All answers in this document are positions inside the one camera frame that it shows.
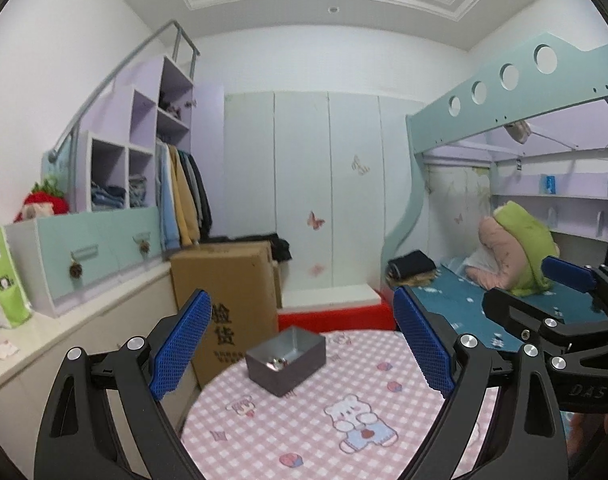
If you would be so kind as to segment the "right hand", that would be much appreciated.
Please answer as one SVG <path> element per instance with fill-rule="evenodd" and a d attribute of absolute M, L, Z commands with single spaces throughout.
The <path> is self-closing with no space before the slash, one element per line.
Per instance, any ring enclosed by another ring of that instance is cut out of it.
<path fill-rule="evenodd" d="M 570 420 L 570 433 L 566 440 L 566 451 L 571 465 L 581 460 L 608 436 L 608 414 L 574 413 Z"/>

